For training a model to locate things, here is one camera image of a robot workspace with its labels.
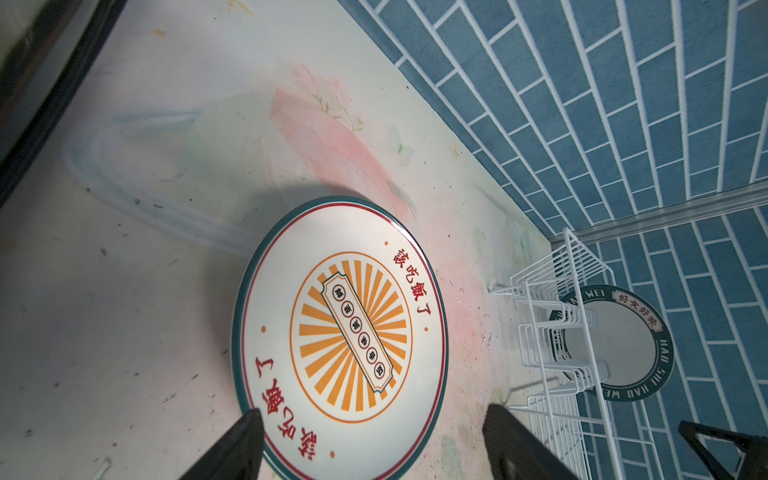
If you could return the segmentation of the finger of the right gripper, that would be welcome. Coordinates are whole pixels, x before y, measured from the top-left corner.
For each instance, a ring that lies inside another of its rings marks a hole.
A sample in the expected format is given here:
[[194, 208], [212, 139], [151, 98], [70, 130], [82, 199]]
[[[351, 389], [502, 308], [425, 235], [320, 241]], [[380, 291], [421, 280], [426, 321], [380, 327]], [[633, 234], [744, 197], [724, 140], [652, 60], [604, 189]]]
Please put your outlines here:
[[766, 479], [767, 438], [681, 421], [678, 433], [712, 479]]

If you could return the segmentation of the black square plate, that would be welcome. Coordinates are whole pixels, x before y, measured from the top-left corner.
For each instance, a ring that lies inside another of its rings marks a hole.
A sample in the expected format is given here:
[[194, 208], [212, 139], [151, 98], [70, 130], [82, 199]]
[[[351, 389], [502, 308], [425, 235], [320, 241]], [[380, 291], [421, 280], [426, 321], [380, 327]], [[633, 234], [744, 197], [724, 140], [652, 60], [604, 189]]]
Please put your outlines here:
[[2, 203], [56, 128], [125, 5], [125, 0], [1, 3]]

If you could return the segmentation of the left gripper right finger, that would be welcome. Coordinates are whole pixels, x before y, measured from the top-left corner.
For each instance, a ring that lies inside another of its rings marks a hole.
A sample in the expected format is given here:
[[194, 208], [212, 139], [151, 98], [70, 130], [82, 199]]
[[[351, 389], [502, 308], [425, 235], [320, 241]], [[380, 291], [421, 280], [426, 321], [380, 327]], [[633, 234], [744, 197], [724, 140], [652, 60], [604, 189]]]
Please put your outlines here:
[[488, 405], [482, 433], [495, 480], [577, 479], [503, 405]]

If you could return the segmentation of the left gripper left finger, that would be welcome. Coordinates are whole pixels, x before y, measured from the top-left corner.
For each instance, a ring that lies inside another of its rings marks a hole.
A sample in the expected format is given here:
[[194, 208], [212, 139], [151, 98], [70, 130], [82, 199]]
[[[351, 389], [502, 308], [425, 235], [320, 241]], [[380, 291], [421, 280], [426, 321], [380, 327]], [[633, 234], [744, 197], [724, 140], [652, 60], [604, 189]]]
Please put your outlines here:
[[264, 452], [261, 412], [252, 408], [181, 477], [194, 479], [257, 479]]

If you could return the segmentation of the white round plate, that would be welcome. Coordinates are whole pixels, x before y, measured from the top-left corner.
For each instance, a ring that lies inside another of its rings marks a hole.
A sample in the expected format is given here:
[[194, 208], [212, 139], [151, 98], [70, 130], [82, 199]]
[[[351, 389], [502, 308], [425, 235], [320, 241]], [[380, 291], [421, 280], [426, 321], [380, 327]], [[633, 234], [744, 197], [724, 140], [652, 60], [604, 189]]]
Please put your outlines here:
[[266, 234], [239, 287], [231, 365], [285, 479], [397, 479], [447, 388], [448, 322], [423, 249], [354, 197], [302, 204]]

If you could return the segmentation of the black patterned round plate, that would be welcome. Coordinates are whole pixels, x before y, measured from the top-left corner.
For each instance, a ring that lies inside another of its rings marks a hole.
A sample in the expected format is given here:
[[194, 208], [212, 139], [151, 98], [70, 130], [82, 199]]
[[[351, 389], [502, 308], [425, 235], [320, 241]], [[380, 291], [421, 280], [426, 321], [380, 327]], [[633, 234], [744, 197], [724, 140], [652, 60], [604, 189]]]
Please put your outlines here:
[[595, 318], [589, 333], [597, 363], [608, 368], [603, 397], [636, 402], [661, 390], [674, 371], [674, 345], [663, 317], [635, 293], [613, 285], [581, 289]]

